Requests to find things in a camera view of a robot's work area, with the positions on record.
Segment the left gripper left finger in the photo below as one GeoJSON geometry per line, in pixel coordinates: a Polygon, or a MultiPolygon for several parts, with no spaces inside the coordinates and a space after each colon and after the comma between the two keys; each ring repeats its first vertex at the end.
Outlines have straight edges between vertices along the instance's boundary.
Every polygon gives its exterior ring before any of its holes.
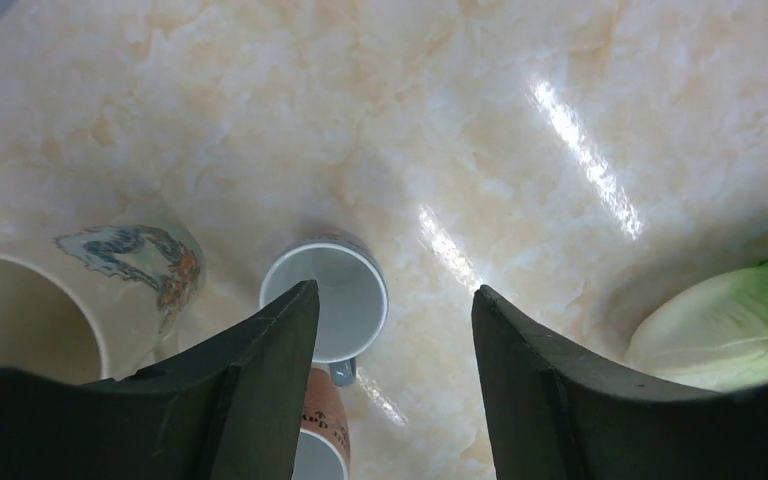
{"type": "Polygon", "coordinates": [[[0,479],[288,479],[319,319],[312,280],[122,380],[0,367],[0,479]]]}

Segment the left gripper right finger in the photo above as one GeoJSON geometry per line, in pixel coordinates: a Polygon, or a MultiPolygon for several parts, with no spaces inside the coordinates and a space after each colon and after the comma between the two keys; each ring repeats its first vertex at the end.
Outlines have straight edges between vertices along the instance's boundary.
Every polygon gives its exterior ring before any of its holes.
{"type": "Polygon", "coordinates": [[[629,369],[489,286],[472,331],[500,479],[768,479],[768,383],[715,393],[629,369]]]}

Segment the terracotta pink mug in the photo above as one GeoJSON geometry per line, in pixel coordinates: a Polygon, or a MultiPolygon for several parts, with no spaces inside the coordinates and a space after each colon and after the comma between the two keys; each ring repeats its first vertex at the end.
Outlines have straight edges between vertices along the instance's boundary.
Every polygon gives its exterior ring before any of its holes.
{"type": "Polygon", "coordinates": [[[293,480],[346,480],[350,475],[349,425],[338,388],[329,373],[308,375],[293,480]]]}

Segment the blue grey mug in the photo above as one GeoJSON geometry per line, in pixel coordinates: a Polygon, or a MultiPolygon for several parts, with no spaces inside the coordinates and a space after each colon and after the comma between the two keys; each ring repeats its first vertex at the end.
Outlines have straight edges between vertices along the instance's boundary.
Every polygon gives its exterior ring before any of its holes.
{"type": "Polygon", "coordinates": [[[273,262],[261,282],[259,305],[306,280],[317,283],[319,295],[313,362],[327,367],[336,386],[349,386],[356,379],[357,357],[378,338],[388,318],[381,269],[356,236],[323,232],[295,243],[273,262]]]}

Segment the cream tall mug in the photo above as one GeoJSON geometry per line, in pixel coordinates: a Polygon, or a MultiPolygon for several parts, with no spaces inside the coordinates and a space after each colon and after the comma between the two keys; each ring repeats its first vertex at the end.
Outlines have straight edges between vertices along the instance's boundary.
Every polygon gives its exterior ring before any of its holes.
{"type": "Polygon", "coordinates": [[[122,379],[177,354],[201,246],[172,224],[93,226],[0,243],[0,367],[69,384],[122,379]]]}

